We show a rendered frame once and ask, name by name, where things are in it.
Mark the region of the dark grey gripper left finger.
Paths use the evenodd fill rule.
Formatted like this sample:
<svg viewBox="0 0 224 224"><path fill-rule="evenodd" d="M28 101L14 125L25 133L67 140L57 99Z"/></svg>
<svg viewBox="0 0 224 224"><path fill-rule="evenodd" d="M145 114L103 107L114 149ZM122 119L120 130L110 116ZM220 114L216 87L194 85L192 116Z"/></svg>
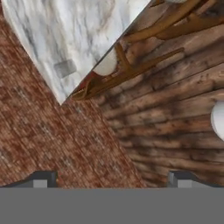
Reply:
<svg viewBox="0 0 224 224"><path fill-rule="evenodd" d="M4 185L16 188L57 188L58 173L56 171L35 171L28 177Z"/></svg>

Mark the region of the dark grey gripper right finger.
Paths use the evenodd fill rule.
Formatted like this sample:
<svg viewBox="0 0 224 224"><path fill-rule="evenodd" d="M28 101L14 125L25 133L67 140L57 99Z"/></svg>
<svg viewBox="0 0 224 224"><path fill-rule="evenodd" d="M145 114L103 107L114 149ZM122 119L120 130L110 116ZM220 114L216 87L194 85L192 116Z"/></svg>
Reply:
<svg viewBox="0 0 224 224"><path fill-rule="evenodd" d="M189 171L170 171L167 186L171 188L221 187L221 185L203 181Z"/></svg>

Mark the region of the small grey glass cup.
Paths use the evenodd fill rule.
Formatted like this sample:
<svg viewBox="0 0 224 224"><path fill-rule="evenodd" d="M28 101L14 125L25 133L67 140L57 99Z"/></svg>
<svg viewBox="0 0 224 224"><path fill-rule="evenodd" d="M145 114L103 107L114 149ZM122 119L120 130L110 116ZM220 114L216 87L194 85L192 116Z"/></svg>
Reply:
<svg viewBox="0 0 224 224"><path fill-rule="evenodd" d="M72 59L61 61L54 65L56 74L60 79L67 77L76 71L76 65Z"/></svg>

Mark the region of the wooden stool with white seat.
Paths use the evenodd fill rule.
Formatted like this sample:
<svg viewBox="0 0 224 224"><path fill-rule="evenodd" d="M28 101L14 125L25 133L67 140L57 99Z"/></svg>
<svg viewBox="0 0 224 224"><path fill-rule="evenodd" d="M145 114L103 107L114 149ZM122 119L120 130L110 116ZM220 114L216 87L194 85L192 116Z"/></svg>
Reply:
<svg viewBox="0 0 224 224"><path fill-rule="evenodd" d="M217 101L213 106L211 124L215 134L224 141L224 101Z"/></svg>
<svg viewBox="0 0 224 224"><path fill-rule="evenodd" d="M152 37L161 40L175 39L179 36L222 25L224 24L224 16L202 16L202 13L215 3L216 0L186 0L172 14L150 27L126 35L124 39L128 42L137 42Z"/></svg>
<svg viewBox="0 0 224 224"><path fill-rule="evenodd" d="M185 48L180 47L174 51L168 52L162 56L156 57L154 59L147 60L137 66L133 66L129 63L124 50L120 44L115 46L115 50L118 54L118 59L121 62L121 70L119 74L113 76L112 74L109 76L93 76L87 80L86 85L75 91L72 94L72 98L76 101L84 101L88 100L99 93L102 93L106 90L114 88L125 81L129 81L140 74L145 73L158 63L169 59L171 56L182 53Z"/></svg>

